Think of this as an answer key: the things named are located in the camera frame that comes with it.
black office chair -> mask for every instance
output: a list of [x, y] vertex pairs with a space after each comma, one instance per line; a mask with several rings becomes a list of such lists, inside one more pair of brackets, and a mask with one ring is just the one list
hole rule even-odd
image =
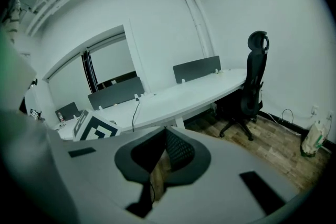
[[[266, 35], [267, 33], [264, 31], [256, 31], [248, 38], [247, 44], [252, 52], [247, 58], [247, 75], [244, 88], [216, 101], [217, 115], [230, 119], [229, 123], [220, 131], [219, 135], [221, 137], [224, 137], [224, 132], [227, 129], [238, 123], [245, 131], [248, 139], [253, 140], [252, 133], [244, 120], [256, 119], [258, 111], [263, 107], [263, 102], [259, 102], [259, 91], [262, 86], [261, 79], [264, 74], [269, 48], [269, 40]], [[264, 39], [267, 42], [266, 47], [264, 47]]]

wall outlet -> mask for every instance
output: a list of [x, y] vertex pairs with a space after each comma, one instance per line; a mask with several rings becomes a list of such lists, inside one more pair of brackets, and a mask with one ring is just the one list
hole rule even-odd
[[331, 117], [334, 115], [334, 112], [332, 110], [330, 110], [328, 112], [328, 116], [327, 116], [327, 120], [331, 120]]
[[313, 105], [313, 107], [311, 109], [311, 114], [312, 115], [317, 115], [318, 109], [319, 109], [319, 107], [317, 105]]

gray desk divider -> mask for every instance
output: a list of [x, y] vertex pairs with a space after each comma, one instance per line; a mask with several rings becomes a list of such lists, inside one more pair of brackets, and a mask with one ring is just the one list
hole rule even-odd
[[175, 79], [177, 83], [182, 83], [182, 79], [186, 82], [204, 77], [208, 74], [214, 73], [216, 69], [221, 70], [219, 56], [213, 56], [192, 62], [186, 62], [181, 65], [173, 67]]
[[65, 121], [73, 119], [73, 115], [75, 115], [76, 117], [80, 117], [80, 113], [77, 109], [75, 102], [67, 104], [66, 106], [63, 106], [62, 108], [55, 111], [58, 120], [61, 121], [58, 117], [58, 112], [62, 114], [62, 117]]
[[135, 94], [140, 97], [141, 93], [144, 93], [144, 89], [140, 78], [136, 77], [89, 94], [88, 98], [93, 109], [98, 110], [99, 106], [108, 108], [134, 99]]

wooden floor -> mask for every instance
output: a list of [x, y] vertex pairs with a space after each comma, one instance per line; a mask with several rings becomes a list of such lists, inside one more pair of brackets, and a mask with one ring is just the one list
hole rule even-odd
[[[301, 192], [317, 183], [330, 158], [330, 153], [323, 149], [319, 149], [313, 158], [302, 157], [301, 137], [265, 118], [258, 116], [256, 123], [247, 123], [254, 135], [253, 141], [248, 140], [238, 125], [229, 128], [224, 138], [219, 137], [219, 132], [227, 123], [225, 120], [216, 120], [208, 113], [186, 124], [185, 128], [245, 148], [285, 175]], [[164, 152], [151, 174], [151, 183], [155, 190], [155, 198], [151, 190], [152, 200], [158, 201], [163, 196], [163, 182], [169, 173], [170, 161]]]

white table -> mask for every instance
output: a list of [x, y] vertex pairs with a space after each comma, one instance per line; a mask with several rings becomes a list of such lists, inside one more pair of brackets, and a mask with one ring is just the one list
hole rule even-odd
[[[140, 105], [134, 117], [134, 128], [154, 126], [171, 120], [175, 121], [177, 127], [184, 128], [184, 115], [238, 90], [245, 80], [246, 69], [228, 69], [144, 95], [139, 98]], [[115, 121], [124, 132], [132, 130], [132, 118], [137, 105], [138, 102], [133, 99], [96, 112], [109, 121]], [[62, 138], [72, 139], [76, 120], [66, 123], [59, 130], [59, 134]]]

